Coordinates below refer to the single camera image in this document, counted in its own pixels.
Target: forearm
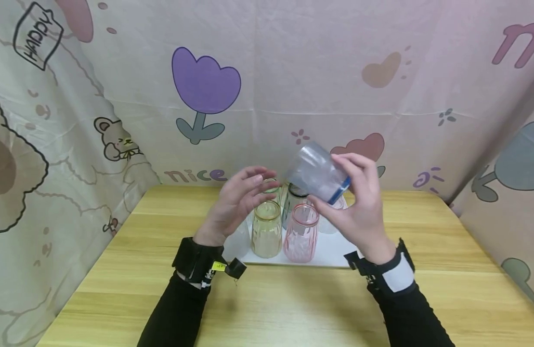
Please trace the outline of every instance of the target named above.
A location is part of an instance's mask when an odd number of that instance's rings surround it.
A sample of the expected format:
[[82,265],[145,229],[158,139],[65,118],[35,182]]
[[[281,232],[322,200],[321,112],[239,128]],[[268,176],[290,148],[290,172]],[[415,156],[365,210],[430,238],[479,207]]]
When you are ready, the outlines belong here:
[[415,282],[403,241],[384,264],[366,264],[372,293],[384,315],[392,347],[452,347],[454,344]]
[[192,347],[209,289],[198,289],[173,274],[151,314],[138,347]]
[[410,292],[395,297],[384,296],[373,285],[368,289],[384,315],[392,347],[455,346],[416,283]]

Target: plastic cup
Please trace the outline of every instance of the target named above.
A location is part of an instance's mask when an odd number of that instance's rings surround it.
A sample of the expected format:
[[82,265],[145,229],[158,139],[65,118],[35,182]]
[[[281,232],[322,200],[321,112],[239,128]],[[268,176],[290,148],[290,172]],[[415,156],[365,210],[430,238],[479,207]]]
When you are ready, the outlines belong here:
[[351,179],[336,167],[330,153],[309,142],[296,154],[286,177],[289,182],[333,205],[350,186]]

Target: wrist strap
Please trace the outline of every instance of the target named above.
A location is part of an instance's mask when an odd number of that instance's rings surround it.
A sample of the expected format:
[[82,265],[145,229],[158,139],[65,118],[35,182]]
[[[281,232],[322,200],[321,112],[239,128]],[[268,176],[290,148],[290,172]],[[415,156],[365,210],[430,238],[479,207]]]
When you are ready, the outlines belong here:
[[247,267],[238,259],[234,259],[230,265],[227,265],[222,257],[223,251],[223,246],[203,246],[196,244],[191,237],[183,238],[172,267],[176,268],[176,272],[184,275],[186,282],[201,283],[201,288],[211,285],[217,271],[224,271],[230,277],[239,279]]
[[358,270],[367,278],[369,285],[387,297],[403,295],[415,288],[415,266],[402,239],[394,258],[380,266],[359,258],[357,252],[348,253],[344,258],[352,270]]

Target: black sleeve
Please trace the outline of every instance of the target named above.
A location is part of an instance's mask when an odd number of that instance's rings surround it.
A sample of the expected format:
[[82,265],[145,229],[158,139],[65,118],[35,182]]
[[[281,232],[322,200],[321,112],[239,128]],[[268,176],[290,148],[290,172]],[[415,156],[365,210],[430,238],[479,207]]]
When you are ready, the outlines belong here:
[[173,274],[138,347],[193,347],[209,292],[210,288],[197,289]]
[[387,297],[368,285],[386,322],[391,347],[455,347],[426,297],[414,282],[412,290]]

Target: clear glass cup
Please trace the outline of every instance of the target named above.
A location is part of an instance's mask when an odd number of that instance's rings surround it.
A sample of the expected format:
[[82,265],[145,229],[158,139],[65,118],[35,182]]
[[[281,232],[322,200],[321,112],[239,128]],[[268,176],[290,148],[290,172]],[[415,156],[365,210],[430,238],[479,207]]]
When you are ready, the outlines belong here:
[[255,208],[251,249],[261,258],[272,258],[281,248],[280,205],[272,200],[263,202]]
[[309,142],[297,153],[286,174],[289,182],[332,205],[348,189],[351,178],[336,167],[330,153]]
[[282,228],[288,228],[288,220],[292,218],[292,211],[297,205],[310,204],[307,197],[309,194],[299,186],[290,183],[282,209]]
[[[277,182],[277,180],[275,178],[267,178],[263,182]],[[276,198],[274,198],[273,201],[276,202],[278,205],[280,205],[281,191],[282,190],[280,187],[274,187],[274,188],[264,191],[263,194],[270,194],[270,193],[276,194]]]
[[[346,209],[346,204],[344,203],[344,197],[340,197],[332,205],[332,208],[333,209],[337,209],[337,210]],[[324,220],[325,220],[325,222],[319,228],[319,233],[328,234],[328,235],[336,234],[337,231],[338,231],[337,228],[332,223],[330,223],[328,219],[324,219]]]
[[247,227],[247,222],[244,219],[244,221],[236,228],[234,234],[226,238],[222,257],[230,263],[234,258],[244,258],[250,248],[251,237],[249,237],[249,229]]
[[311,205],[297,205],[292,211],[284,239],[284,254],[294,263],[309,263],[317,247],[319,213]]

